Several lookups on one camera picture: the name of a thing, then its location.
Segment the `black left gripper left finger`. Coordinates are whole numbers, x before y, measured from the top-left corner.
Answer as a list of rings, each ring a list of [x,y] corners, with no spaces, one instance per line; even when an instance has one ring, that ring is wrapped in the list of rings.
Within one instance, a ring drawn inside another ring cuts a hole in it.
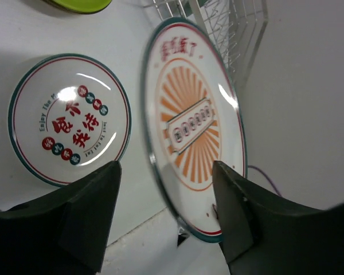
[[[101,271],[122,167],[111,161],[37,199],[0,211],[0,274]]]

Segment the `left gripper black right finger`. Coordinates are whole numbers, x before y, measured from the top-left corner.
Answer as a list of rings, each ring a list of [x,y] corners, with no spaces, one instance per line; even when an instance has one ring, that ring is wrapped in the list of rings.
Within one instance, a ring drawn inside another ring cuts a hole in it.
[[[213,164],[222,251],[231,274],[344,274],[344,203],[318,210]]]

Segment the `white plate red characters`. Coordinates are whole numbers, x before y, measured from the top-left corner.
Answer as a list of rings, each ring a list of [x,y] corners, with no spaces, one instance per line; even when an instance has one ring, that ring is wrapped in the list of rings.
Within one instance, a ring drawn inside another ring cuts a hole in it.
[[[36,178],[58,187],[119,161],[131,125],[130,102],[115,73],[76,53],[47,56],[30,68],[8,110],[17,158]]]

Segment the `white plate orange sunburst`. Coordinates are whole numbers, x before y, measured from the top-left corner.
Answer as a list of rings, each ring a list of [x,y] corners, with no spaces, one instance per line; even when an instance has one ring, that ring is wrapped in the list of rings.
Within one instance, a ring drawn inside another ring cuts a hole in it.
[[[155,182],[177,222],[207,243],[222,241],[213,163],[247,174],[239,101],[209,36],[181,17],[148,39],[140,76],[144,143]]]

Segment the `lime green plate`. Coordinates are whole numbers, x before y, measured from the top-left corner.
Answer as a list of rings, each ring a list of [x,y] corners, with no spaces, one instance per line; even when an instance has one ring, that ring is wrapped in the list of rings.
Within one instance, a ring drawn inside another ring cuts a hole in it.
[[[77,14],[95,14],[110,5],[112,0],[47,0],[46,3]]]

